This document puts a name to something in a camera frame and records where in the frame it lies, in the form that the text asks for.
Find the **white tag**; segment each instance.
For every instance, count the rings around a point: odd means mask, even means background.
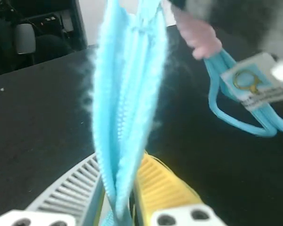
[[[221,78],[242,105],[252,111],[263,104],[283,100],[283,82],[271,74],[275,64],[269,54],[260,53],[237,63]]]

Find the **dark background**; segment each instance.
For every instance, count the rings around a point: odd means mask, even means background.
[[[229,226],[283,226],[283,133],[261,138],[219,120],[208,108],[208,74],[177,29],[147,150],[193,187]],[[255,53],[218,30],[241,60]],[[86,91],[92,49],[0,76],[0,214],[24,209],[44,189],[93,153]],[[238,103],[219,106],[254,123]],[[273,105],[283,117],[283,102]]]

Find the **office chair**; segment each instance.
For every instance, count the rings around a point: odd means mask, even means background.
[[[0,19],[0,74],[59,58],[73,50],[59,37],[36,37],[31,24],[12,27]]]

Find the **blue strap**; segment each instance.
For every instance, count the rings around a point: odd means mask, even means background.
[[[277,130],[283,132],[283,119],[276,114],[269,104],[265,104],[264,106],[250,112],[262,125],[262,128],[239,121],[218,108],[216,100],[219,87],[224,95],[234,101],[239,101],[231,94],[224,81],[220,78],[221,74],[232,68],[235,64],[235,60],[225,50],[222,50],[220,53],[205,60],[205,65],[211,81],[208,94],[208,104],[211,111],[218,118],[224,120],[228,124],[257,136],[273,137],[277,134]]]

